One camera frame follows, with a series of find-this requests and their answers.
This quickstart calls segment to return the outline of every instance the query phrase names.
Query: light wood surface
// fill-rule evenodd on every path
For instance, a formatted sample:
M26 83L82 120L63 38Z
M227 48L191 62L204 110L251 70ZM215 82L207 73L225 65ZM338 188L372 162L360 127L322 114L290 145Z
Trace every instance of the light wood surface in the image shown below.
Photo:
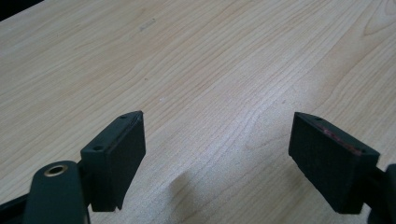
M396 162L396 2L46 0L0 22L0 203L120 114L147 156L92 223L365 223L288 155L294 111Z

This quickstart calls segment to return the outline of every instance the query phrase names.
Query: wood grain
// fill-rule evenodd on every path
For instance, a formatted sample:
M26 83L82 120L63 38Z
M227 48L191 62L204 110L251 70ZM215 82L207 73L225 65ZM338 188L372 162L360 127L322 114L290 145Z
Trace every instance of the wood grain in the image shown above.
M92 223L364 223L288 156L294 111L396 162L396 2L56 1L0 22L0 203L116 116L148 153Z

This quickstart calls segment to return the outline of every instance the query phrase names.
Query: black clamp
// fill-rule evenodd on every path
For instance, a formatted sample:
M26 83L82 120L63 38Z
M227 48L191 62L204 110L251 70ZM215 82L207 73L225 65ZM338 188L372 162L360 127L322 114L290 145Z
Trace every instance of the black clamp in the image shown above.
M143 113L122 115L81 150L81 161L57 161L35 173L29 194L0 205L0 223L87 224L94 212L122 208L146 154Z
M376 167L379 153L325 119L295 113L289 155L340 214L372 211L368 223L396 223L396 164Z

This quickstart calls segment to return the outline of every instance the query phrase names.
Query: red mark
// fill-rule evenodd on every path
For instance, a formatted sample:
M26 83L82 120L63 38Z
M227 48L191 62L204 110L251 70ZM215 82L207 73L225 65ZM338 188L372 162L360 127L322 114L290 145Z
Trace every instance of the red mark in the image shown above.
M350 152L352 152L353 154L355 154L357 156L361 155L361 151L359 149L357 149L357 148L353 147L352 145L344 142L339 136L337 136L335 133L333 133L329 129L321 126L320 124L317 124L317 125L326 135L328 135L330 138L334 139L336 142L341 144L343 147L348 149Z

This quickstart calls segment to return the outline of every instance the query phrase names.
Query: screw hole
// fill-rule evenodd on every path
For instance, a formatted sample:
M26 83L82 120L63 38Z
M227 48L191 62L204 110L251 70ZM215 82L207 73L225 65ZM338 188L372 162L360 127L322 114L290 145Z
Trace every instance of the screw hole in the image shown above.
M66 165L56 165L56 166L52 166L51 168L49 168L44 175L47 177L53 177L56 175L61 175L63 174L65 171L67 170L67 166Z

